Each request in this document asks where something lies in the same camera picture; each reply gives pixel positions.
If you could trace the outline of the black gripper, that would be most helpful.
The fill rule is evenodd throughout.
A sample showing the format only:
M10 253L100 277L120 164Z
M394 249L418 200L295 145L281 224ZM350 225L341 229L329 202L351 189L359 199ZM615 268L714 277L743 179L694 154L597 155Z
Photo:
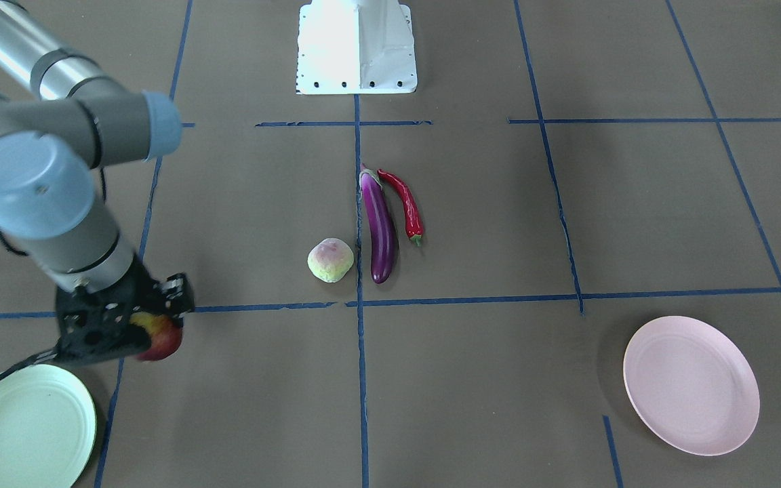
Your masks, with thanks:
M134 357L150 347L150 337L130 324L136 312L179 318L195 311L195 294L186 274L158 281L139 259L125 274L100 291L79 285L74 291L57 291L56 318L60 337L56 363L102 363Z

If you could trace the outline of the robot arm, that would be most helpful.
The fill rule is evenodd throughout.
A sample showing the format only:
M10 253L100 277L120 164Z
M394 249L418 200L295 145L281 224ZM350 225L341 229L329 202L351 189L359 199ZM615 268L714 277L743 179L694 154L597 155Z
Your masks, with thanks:
M53 361L169 357L193 311L191 285L149 275L93 170L176 151L176 105L130 92L16 1L0 1L0 67L34 96L0 94L0 232L56 284Z

